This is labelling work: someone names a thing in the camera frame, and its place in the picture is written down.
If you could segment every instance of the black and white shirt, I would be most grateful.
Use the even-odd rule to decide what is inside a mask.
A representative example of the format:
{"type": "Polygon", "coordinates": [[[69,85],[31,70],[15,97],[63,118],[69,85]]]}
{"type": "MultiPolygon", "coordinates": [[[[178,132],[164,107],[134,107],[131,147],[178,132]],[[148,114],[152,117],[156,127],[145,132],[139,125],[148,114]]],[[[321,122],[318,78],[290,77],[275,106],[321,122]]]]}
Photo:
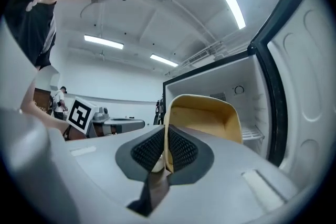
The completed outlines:
{"type": "Polygon", "coordinates": [[[9,0],[4,16],[16,42],[34,66],[50,65],[50,51],[55,44],[56,24],[54,8],[38,3],[30,11],[33,0],[9,0]]]}

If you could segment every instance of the white ceiling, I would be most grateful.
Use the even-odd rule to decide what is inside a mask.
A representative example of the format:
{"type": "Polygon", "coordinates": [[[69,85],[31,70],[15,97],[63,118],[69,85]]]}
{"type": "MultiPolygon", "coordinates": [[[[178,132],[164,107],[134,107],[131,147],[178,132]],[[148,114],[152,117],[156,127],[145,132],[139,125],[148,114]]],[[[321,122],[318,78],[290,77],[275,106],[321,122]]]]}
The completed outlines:
{"type": "Polygon", "coordinates": [[[82,18],[90,0],[61,0],[55,9],[57,35],[65,49],[89,54],[103,50],[105,60],[164,74],[172,68],[150,59],[151,54],[181,63],[219,41],[226,52],[236,51],[253,38],[278,0],[237,2],[246,22],[242,30],[225,0],[107,0],[89,6],[82,18]],[[85,42],[84,34],[122,42],[124,49],[85,42]]]}

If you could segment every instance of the ceiling light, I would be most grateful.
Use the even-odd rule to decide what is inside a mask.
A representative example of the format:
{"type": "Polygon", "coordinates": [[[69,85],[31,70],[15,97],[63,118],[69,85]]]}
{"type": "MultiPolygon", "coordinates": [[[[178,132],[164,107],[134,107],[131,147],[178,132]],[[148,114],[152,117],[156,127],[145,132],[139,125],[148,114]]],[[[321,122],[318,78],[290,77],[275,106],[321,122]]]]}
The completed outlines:
{"type": "Polygon", "coordinates": [[[85,41],[94,42],[94,43],[110,46],[110,47],[121,49],[121,50],[124,47],[124,44],[122,43],[117,43],[117,42],[109,41],[109,40],[98,38],[98,37],[91,37],[88,35],[84,35],[84,39],[85,41]]]}
{"type": "Polygon", "coordinates": [[[244,28],[246,24],[245,24],[243,15],[241,13],[241,10],[239,8],[237,1],[236,0],[226,0],[226,2],[229,5],[233,15],[235,16],[239,29],[244,28]]]}
{"type": "Polygon", "coordinates": [[[177,67],[178,66],[178,64],[176,64],[174,62],[170,62],[170,61],[168,61],[166,59],[163,59],[159,56],[156,56],[155,54],[152,54],[151,59],[154,59],[154,60],[159,61],[159,62],[166,63],[167,65],[170,65],[172,67],[177,67]]]}

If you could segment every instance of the person in white shirt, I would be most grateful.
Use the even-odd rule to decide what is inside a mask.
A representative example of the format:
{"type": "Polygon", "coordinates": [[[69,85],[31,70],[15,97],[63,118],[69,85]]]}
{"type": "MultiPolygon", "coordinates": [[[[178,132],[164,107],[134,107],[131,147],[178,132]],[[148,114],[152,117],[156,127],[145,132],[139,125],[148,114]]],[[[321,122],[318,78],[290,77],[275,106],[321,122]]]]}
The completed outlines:
{"type": "Polygon", "coordinates": [[[67,93],[67,88],[64,86],[58,90],[54,96],[54,117],[60,120],[63,120],[63,111],[68,111],[64,103],[64,94],[67,93]]]}

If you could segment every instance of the white tape strip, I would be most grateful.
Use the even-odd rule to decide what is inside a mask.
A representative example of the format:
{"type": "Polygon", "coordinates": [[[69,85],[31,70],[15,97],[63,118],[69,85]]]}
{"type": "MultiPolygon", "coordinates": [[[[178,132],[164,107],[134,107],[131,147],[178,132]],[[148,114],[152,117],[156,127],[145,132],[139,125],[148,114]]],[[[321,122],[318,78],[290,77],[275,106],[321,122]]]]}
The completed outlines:
{"type": "Polygon", "coordinates": [[[84,155],[84,154],[87,154],[87,153],[94,152],[94,151],[96,151],[96,149],[97,148],[95,146],[84,147],[84,148],[80,148],[80,149],[77,149],[77,150],[72,150],[71,154],[72,154],[72,156],[76,157],[76,156],[80,156],[80,155],[84,155]]]}
{"type": "Polygon", "coordinates": [[[265,212],[271,212],[285,203],[257,171],[252,170],[245,172],[243,173],[243,178],[246,180],[265,212]]]}

